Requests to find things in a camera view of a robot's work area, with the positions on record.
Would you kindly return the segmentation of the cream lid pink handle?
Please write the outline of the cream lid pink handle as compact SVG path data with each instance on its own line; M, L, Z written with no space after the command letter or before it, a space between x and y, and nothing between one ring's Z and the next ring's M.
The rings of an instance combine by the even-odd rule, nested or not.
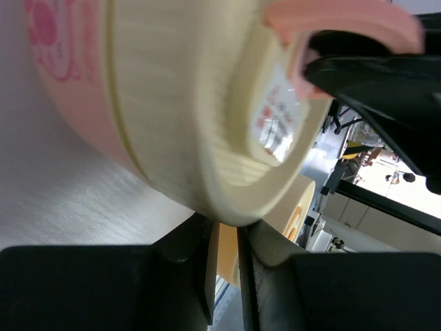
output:
M244 226L296 177L327 112L303 70L323 30L420 54L418 20L386 1L113 1L114 118L142 177L169 198Z

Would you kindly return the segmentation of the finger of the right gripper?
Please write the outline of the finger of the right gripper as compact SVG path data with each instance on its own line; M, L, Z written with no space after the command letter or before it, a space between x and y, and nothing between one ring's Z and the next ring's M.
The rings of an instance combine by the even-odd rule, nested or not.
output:
M310 46L308 82L355 110L385 143L440 192L440 14L419 14L422 54L391 54L369 37L326 30Z

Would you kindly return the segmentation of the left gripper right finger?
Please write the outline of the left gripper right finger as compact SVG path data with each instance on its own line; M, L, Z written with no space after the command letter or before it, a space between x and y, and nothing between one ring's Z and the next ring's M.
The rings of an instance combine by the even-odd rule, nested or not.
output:
M246 330L439 330L440 255L310 253L264 221L237 230Z

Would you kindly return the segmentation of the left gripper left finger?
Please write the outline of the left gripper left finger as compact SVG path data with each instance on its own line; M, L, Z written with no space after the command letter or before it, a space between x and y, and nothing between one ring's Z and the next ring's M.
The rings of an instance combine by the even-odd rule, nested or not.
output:
M214 224L194 214L150 245L1 251L2 330L206 330Z

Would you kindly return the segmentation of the cream lid orange handle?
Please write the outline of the cream lid orange handle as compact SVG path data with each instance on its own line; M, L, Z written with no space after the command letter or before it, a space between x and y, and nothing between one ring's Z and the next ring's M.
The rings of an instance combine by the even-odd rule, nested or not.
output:
M298 175L283 198L263 220L295 242L309 211L315 187L314 180Z

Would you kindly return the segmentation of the pink lunch bowl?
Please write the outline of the pink lunch bowl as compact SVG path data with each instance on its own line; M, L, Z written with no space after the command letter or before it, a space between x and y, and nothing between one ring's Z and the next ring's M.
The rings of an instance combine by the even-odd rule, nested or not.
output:
M107 47L110 1L24 1L38 73L61 116L100 153L138 174L115 121Z

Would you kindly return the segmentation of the orange lunch bowl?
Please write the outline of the orange lunch bowl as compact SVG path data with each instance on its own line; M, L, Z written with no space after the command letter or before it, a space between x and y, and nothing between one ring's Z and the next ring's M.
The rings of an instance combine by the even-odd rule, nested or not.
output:
M240 287L237 229L222 223L218 238L217 275L235 288Z

